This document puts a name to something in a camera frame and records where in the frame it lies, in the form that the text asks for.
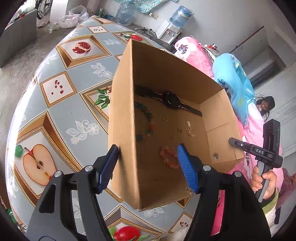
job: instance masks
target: halved apple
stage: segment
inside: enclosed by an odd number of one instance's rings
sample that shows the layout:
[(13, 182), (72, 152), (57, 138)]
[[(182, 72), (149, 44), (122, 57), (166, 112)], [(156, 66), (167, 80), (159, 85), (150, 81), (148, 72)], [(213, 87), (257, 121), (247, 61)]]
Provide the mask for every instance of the halved apple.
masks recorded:
[[(34, 155), (40, 166), (37, 165), (31, 153)], [(31, 153), (27, 153), (22, 159), (24, 169), (33, 181), (46, 186), (49, 182), (49, 177), (44, 173), (44, 171), (46, 171), (48, 175), (52, 176), (57, 170), (52, 156), (48, 149), (42, 144), (35, 145)]]

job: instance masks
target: pink blanket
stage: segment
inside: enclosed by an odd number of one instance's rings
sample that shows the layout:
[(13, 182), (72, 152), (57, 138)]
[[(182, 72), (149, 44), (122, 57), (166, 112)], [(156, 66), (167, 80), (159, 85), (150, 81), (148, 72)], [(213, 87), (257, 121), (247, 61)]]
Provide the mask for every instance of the pink blanket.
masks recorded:
[[(251, 103), (248, 105), (248, 113), (249, 113), (248, 115), (249, 120), (245, 128), (243, 127), (242, 123), (237, 119), (237, 124), (242, 137), (242, 141), (262, 147), (264, 120), (254, 103)], [(282, 153), (283, 153), (283, 150), (280, 145), (279, 154), (281, 155)], [(257, 165), (257, 160), (255, 160), (255, 156), (249, 155), (248, 157), (248, 155), (249, 154), (247, 154), (244, 160), (236, 164), (235, 167), (232, 170), (230, 170), (228, 173), (232, 174), (234, 171), (240, 171), (244, 175), (246, 180), (250, 183), (252, 178), (251, 173), (253, 171), (254, 166)], [(274, 168), (273, 172), (277, 176), (276, 188), (280, 190), (284, 180), (283, 169)], [(217, 207), (217, 210), (216, 210), (216, 215), (215, 215), (215, 220), (214, 220), (214, 225), (213, 225), (211, 235), (219, 233), (221, 229), (223, 209), (224, 209), (224, 198), (225, 198), (225, 191), (221, 191), (220, 205), (219, 207)]]
[(175, 55), (214, 79), (212, 62), (209, 60), (198, 41), (192, 37), (184, 37), (175, 43)]

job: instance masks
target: watch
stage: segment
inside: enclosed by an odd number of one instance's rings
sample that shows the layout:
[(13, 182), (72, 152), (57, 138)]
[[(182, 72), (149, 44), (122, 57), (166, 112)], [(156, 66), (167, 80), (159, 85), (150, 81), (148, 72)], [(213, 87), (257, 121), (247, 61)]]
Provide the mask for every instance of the watch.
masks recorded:
[(161, 101), (168, 108), (171, 108), (174, 110), (177, 110), (177, 109), (187, 110), (193, 114), (196, 114), (202, 117), (202, 113), (199, 110), (194, 109), (191, 106), (181, 102), (179, 97), (172, 92), (167, 91), (164, 93), (158, 93), (140, 85), (135, 85), (134, 91), (137, 95), (140, 95), (142, 97), (149, 97), (149, 98)]

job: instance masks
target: black sleeve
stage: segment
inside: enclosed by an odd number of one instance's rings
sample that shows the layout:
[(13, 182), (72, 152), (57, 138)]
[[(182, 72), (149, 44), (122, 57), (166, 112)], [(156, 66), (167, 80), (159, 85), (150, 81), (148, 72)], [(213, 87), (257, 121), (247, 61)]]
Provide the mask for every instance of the black sleeve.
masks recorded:
[(274, 193), (272, 194), (272, 196), (270, 198), (262, 200), (262, 203), (260, 203), (261, 208), (263, 208), (267, 204), (269, 204), (274, 199), (275, 195), (276, 195), (276, 189), (274, 189)]

